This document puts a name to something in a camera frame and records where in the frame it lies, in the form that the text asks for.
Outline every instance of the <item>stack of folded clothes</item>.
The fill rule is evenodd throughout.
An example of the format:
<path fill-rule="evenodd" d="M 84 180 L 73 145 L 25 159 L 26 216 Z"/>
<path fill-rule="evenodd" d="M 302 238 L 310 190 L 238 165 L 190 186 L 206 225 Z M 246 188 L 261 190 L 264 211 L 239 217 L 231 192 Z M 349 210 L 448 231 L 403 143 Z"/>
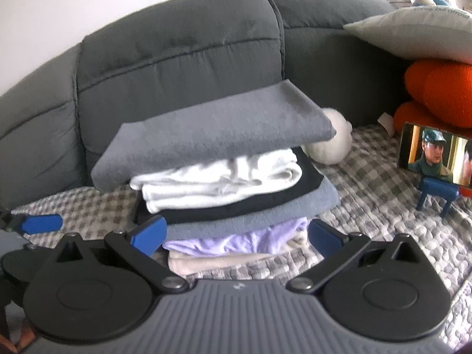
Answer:
<path fill-rule="evenodd" d="M 285 80 L 123 124 L 91 175 L 141 192 L 135 222 L 164 217 L 169 267 L 186 276 L 306 247 L 306 217 L 338 197 L 299 145 L 335 133 Z"/>

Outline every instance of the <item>orange plush toy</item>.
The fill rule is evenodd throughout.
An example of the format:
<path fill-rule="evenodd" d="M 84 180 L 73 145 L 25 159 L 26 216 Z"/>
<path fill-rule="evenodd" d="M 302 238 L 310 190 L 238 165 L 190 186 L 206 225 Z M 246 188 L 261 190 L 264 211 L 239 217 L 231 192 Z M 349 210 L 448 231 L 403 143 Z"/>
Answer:
<path fill-rule="evenodd" d="M 472 138 L 472 65 L 415 61 L 405 72 L 405 87 L 414 101 L 405 102 L 395 112 L 397 132 L 410 122 Z"/>

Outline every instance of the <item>green cap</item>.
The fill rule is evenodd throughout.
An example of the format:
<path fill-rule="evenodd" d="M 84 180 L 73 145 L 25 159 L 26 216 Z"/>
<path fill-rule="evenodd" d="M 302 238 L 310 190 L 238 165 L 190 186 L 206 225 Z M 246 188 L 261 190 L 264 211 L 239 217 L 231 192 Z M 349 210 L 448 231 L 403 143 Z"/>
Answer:
<path fill-rule="evenodd" d="M 425 129 L 423 130 L 423 141 L 424 142 L 446 142 L 443 134 L 439 130 Z"/>

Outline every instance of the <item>white pillow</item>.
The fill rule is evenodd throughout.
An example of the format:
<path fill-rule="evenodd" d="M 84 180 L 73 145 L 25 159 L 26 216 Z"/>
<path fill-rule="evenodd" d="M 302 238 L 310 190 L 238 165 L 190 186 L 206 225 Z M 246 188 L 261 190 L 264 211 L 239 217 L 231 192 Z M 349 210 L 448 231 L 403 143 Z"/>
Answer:
<path fill-rule="evenodd" d="M 472 65 L 472 14 L 449 6 L 402 8 L 344 25 L 351 34 L 402 58 Z"/>

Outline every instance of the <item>sofa cushion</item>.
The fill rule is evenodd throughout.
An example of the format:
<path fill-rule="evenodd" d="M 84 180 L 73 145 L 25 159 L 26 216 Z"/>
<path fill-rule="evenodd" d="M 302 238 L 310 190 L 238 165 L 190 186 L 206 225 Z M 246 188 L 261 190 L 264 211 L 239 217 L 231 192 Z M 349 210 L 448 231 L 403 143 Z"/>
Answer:
<path fill-rule="evenodd" d="M 89 171 L 124 122 L 282 80 L 272 0 L 170 0 L 87 36 L 77 72 Z"/>
<path fill-rule="evenodd" d="M 343 25 L 393 11 L 383 0 L 274 0 L 285 29 L 285 75 L 315 103 L 353 126 L 392 114 L 408 95 L 409 63 L 363 42 Z"/>
<path fill-rule="evenodd" d="M 86 182 L 69 49 L 0 97 L 0 204 L 7 209 Z"/>

